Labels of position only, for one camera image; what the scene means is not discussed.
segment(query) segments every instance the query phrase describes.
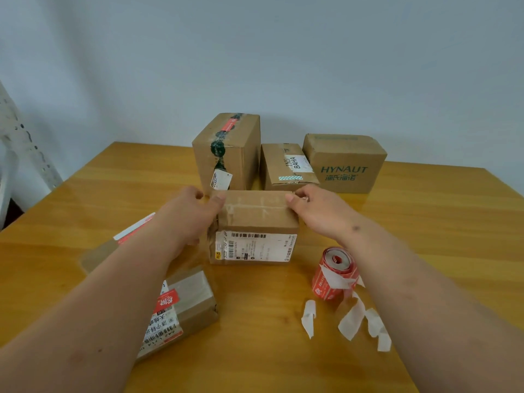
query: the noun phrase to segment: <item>cardboard box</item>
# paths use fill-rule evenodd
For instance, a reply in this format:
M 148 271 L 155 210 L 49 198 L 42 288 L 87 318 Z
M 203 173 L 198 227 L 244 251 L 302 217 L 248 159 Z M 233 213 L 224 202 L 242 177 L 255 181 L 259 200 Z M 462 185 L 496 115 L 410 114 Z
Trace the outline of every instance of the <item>cardboard box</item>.
M 297 144 L 262 144 L 260 181 L 264 190 L 292 192 L 308 183 L 318 184 L 308 159 Z
M 337 193 L 369 193 L 388 153 L 363 135 L 309 133 L 302 148 L 320 187 Z
M 220 113 L 193 140 L 204 194 L 250 190 L 260 160 L 260 116 Z
M 153 214 L 137 222 L 113 239 L 86 252 L 80 264 L 90 273 Z M 168 275 L 162 284 L 151 322 L 138 352 L 137 361 L 200 331 L 219 318 L 213 291 L 201 267 Z
M 227 191 L 208 231 L 212 264 L 286 264 L 297 241 L 297 214 L 285 191 Z

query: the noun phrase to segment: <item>roll of red stickers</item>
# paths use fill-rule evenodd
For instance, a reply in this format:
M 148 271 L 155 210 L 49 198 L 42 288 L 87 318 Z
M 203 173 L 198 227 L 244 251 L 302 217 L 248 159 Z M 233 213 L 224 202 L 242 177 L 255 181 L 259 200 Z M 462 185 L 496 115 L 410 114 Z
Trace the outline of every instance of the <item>roll of red stickers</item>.
M 355 288 L 358 276 L 355 261 L 344 248 L 326 248 L 313 278 L 313 292 L 324 300 L 333 299 Z

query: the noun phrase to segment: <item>person's right hand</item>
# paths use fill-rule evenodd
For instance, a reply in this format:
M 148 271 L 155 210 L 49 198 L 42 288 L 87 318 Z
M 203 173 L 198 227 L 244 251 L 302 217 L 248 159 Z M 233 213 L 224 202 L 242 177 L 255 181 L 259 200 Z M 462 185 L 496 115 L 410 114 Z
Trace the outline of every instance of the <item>person's right hand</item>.
M 352 219 L 358 215 L 336 193 L 313 184 L 301 187 L 296 194 L 286 194 L 285 200 L 311 230 L 339 244 L 353 228 Z

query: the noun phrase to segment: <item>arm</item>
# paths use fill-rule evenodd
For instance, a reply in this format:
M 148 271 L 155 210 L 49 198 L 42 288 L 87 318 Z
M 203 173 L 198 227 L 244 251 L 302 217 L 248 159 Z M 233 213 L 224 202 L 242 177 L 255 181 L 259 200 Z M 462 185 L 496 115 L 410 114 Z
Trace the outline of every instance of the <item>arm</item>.
M 308 185 L 287 200 L 312 230 L 353 255 L 419 390 L 524 391 L 521 330 L 467 297 L 335 193 Z
M 122 391 L 171 260 L 224 205 L 194 187 L 164 205 L 61 303 L 0 350 L 5 391 Z

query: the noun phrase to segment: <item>barcode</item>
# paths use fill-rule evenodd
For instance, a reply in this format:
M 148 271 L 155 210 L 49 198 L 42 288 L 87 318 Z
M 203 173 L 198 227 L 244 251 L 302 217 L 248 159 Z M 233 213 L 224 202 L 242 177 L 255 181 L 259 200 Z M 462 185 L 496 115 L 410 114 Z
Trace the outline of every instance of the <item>barcode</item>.
M 144 339 L 144 342 L 145 343 L 149 343 L 151 342 L 152 340 L 155 340 L 157 338 L 160 338 L 162 335 L 164 334 L 167 334 L 167 332 L 171 332 L 174 330 L 174 327 L 172 325 L 170 325 L 169 327 L 167 328 L 164 328 L 163 330 L 161 330 L 160 332 L 157 332 L 155 335 L 151 335 L 150 337 Z
M 265 238 L 265 234 L 253 234 L 253 233 L 231 233 L 232 237 L 248 237 L 248 238 Z
M 235 242 L 234 241 L 228 241 L 227 242 L 227 257 L 233 258 L 235 256 Z

